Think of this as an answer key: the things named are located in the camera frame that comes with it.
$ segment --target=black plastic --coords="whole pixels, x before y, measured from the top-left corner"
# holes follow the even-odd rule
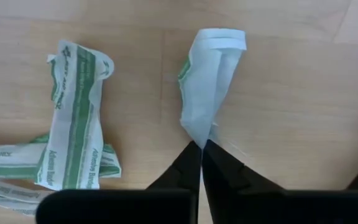
[[[40,204],[37,223],[197,223],[201,155],[214,224],[358,223],[358,176],[349,190],[285,190],[212,141],[203,151],[189,143],[145,190],[52,194]]]

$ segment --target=wooden floor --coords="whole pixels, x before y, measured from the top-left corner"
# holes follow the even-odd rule
[[[48,131],[46,56],[68,39],[116,64],[101,119],[124,172],[103,187],[148,186],[190,140],[177,75],[204,27],[247,32],[218,115],[224,148],[283,187],[343,189],[358,173],[358,0],[0,0],[0,144]],[[0,223],[33,222],[0,208]]]

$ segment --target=wooden surface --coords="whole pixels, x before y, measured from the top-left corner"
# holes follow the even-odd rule
[[[46,55],[68,39],[116,64],[101,119],[124,172],[102,186],[148,186],[189,141],[177,74],[203,27],[247,31],[224,148],[283,187],[343,189],[358,173],[358,0],[0,0],[0,144],[48,131]],[[0,208],[0,223],[33,222]]]

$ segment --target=black object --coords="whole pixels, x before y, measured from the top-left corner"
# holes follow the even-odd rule
[[[39,205],[37,223],[197,223],[201,156],[215,224],[358,223],[358,176],[349,190],[285,190],[210,140],[203,151],[189,143],[145,190],[52,194]]]

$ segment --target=white paper wrapper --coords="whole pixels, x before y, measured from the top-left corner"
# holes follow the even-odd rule
[[[214,118],[234,71],[246,50],[246,33],[233,29],[201,29],[179,74],[183,108],[180,122],[200,148],[215,139]]]
[[[105,54],[65,40],[48,56],[55,103],[49,135],[29,144],[0,146],[0,178],[34,179],[52,190],[98,189],[99,177],[120,177],[121,167],[100,124],[102,82],[113,70]],[[29,190],[0,181],[0,206],[34,215],[52,191]]]

